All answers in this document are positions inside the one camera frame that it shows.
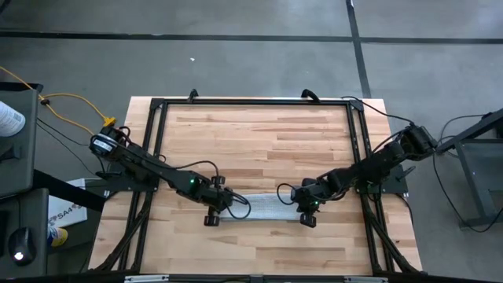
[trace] white bottle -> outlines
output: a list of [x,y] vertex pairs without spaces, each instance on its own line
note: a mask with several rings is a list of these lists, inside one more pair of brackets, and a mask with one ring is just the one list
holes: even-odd
[[26,119],[21,113],[0,101],[0,137],[19,133],[25,123]]

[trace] yellow cable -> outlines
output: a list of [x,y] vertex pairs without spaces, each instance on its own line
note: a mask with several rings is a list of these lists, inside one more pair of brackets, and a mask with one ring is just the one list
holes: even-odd
[[[6,72],[7,74],[11,75],[12,77],[16,78],[18,81],[22,82],[27,88],[29,88],[30,90],[33,90],[33,87],[31,87],[29,84],[27,84],[25,81],[22,80],[22,78],[18,77],[17,75],[14,75],[11,71],[7,70],[6,68],[3,68],[2,66],[0,66],[0,69],[3,70],[4,72]],[[43,100],[44,97],[42,95],[39,94],[39,100]],[[56,113],[56,111],[54,111],[54,109],[50,106],[50,105],[46,105],[46,107],[59,119],[62,119],[63,121],[65,122],[68,122],[72,125],[75,125],[81,129],[84,129],[86,130],[89,134],[93,135],[93,131],[89,130],[87,127],[75,122],[75,121],[72,121],[70,119],[67,119],[67,118],[64,118],[63,116],[59,115]]]
[[98,108],[96,106],[94,106],[94,104],[91,103],[91,101],[88,101],[86,98],[84,97],[81,97],[80,95],[78,94],[66,94],[66,93],[62,93],[62,94],[47,94],[47,95],[44,95],[44,98],[49,98],[49,97],[58,97],[58,96],[65,96],[65,97],[75,97],[75,98],[78,98],[80,100],[83,100],[85,101],[90,107],[92,107],[96,113],[98,113],[101,118],[103,118],[103,120],[106,122],[106,116],[103,115],[103,113],[100,112],[100,110],[98,110]]

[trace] butcher block tabletop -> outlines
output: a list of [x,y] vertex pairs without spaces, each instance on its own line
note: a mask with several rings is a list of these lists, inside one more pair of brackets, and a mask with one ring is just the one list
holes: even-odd
[[[140,145],[151,98],[132,97],[127,111],[125,126],[131,129],[133,142]],[[385,112],[383,100],[365,102]],[[159,115],[154,122],[150,152]],[[354,117],[360,136],[356,113]],[[387,117],[368,107],[365,117],[371,144],[376,146],[390,135]],[[354,162],[346,110],[341,106],[170,105],[161,154],[171,166],[211,160],[226,177],[226,186],[241,194],[276,193],[282,182],[300,184],[303,178],[315,178]],[[208,164],[190,170],[207,177],[215,174]],[[281,192],[289,193],[289,189],[284,187]],[[106,202],[90,268],[102,263],[123,236],[131,196],[121,192]],[[407,207],[395,195],[383,195],[382,201],[390,238],[420,269]],[[218,227],[206,227],[203,220],[207,207],[178,196],[161,182],[152,203],[141,272],[371,274],[358,195],[351,190],[342,200],[322,205],[320,211],[314,229],[297,221],[220,222]],[[380,264],[385,266],[378,239],[376,236]],[[135,243],[131,245],[128,266],[134,252]]]

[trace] computer mouse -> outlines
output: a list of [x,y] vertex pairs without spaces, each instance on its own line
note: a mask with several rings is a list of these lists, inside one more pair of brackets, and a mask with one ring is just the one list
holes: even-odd
[[33,234],[28,227],[21,227],[10,234],[7,248],[10,258],[18,266],[30,264],[37,256]]

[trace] white cloth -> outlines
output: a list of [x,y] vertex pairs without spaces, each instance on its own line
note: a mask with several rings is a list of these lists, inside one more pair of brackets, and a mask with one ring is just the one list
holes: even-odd
[[[300,213],[297,212],[299,205],[282,204],[278,200],[276,193],[248,194],[243,195],[243,197],[250,202],[251,212],[246,219],[242,219],[241,221],[299,220],[300,218]],[[280,193],[280,197],[285,203],[291,202],[289,193]],[[248,206],[234,201],[230,210],[236,217],[243,217],[248,213]],[[238,221],[227,210],[220,213],[220,219],[222,221]]]

